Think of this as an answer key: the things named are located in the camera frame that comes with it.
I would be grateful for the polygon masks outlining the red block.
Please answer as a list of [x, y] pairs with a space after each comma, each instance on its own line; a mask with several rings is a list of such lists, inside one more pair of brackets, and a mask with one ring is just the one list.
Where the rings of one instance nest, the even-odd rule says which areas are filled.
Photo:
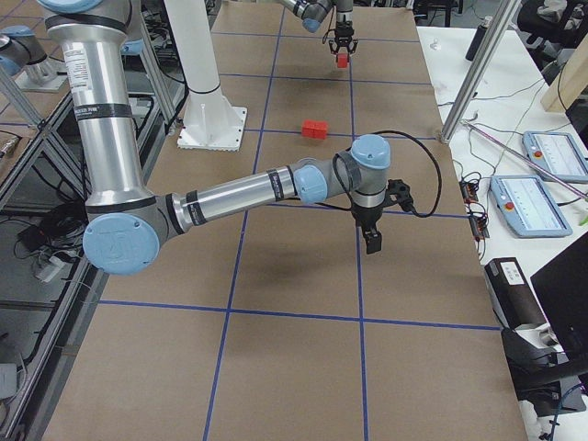
[[350, 55], [348, 53], [338, 53], [336, 55], [336, 66], [339, 69], [346, 69], [350, 63]]
[[322, 120], [315, 120], [312, 122], [312, 137], [314, 139], [324, 140], [328, 134], [328, 123]]

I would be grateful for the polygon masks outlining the small circuit board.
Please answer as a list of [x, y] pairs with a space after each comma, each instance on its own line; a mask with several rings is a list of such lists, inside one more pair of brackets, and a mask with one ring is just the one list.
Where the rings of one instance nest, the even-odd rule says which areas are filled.
[[460, 191], [464, 202], [466, 204], [470, 204], [473, 202], [478, 202], [478, 189], [479, 189], [479, 182], [477, 180], [470, 180], [465, 181], [462, 180], [459, 182]]

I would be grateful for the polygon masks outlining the black bottle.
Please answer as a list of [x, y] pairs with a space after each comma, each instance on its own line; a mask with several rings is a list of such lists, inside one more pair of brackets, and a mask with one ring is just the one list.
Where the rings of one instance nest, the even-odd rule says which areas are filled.
[[481, 42], [483, 41], [485, 34], [492, 23], [492, 16], [485, 16], [481, 23], [477, 26], [475, 34], [472, 38], [472, 41], [468, 47], [468, 50], [465, 54], [465, 59], [469, 62], [472, 62], [481, 46]]

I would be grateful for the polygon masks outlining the black box with label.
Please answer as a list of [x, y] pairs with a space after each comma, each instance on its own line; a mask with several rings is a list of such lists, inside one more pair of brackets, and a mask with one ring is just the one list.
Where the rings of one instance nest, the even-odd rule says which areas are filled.
[[547, 323], [515, 257], [494, 258], [484, 271], [493, 310], [505, 328], [534, 330]]

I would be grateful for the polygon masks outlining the near teach pendant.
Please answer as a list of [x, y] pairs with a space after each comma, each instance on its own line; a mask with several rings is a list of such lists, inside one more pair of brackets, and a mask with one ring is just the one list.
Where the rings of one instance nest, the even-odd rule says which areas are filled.
[[495, 175], [490, 191], [515, 236], [560, 238], [572, 234], [570, 224], [539, 177]]

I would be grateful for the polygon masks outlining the teach pendant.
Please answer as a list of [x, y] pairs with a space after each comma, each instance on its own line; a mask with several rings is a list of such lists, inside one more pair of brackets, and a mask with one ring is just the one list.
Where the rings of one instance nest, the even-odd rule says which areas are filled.
[[526, 131], [529, 160], [567, 183], [587, 183], [587, 158], [567, 132]]
[[539, 177], [495, 175], [490, 191], [515, 236], [560, 238], [572, 234], [570, 224]]

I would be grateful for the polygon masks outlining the black monitor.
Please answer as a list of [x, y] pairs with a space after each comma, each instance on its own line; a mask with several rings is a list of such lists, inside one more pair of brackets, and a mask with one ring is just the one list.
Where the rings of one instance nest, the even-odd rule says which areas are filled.
[[587, 234], [532, 277], [539, 304], [564, 351], [587, 356]]

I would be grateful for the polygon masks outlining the far teach pendant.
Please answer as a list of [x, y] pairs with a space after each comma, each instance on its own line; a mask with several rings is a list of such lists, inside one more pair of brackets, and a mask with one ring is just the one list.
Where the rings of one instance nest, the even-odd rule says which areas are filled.
[[529, 160], [567, 183], [587, 183], [587, 158], [567, 132], [526, 131]]

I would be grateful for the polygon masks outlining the wooden board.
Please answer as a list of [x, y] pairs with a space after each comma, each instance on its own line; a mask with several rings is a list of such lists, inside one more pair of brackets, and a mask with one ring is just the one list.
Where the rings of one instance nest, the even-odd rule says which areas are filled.
[[565, 112], [587, 87], [587, 36], [584, 36], [541, 98], [546, 112]]

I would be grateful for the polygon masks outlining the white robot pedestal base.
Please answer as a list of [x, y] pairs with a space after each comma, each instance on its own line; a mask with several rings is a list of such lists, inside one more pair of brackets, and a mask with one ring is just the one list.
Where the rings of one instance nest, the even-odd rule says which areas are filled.
[[222, 92], [205, 3], [170, 0], [164, 6], [188, 88], [178, 146], [239, 150], [247, 109], [232, 106]]

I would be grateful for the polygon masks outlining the aluminium frame post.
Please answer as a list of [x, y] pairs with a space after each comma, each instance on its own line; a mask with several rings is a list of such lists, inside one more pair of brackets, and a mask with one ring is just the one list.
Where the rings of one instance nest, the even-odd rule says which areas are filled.
[[458, 128], [459, 122], [462, 120], [470, 101], [473, 99], [474, 92], [477, 90], [492, 60], [493, 54], [502, 41], [504, 32], [508, 29], [520, 4], [521, 2], [516, 0], [503, 0], [500, 3], [439, 134], [439, 140], [442, 143], [450, 143], [451, 138]]

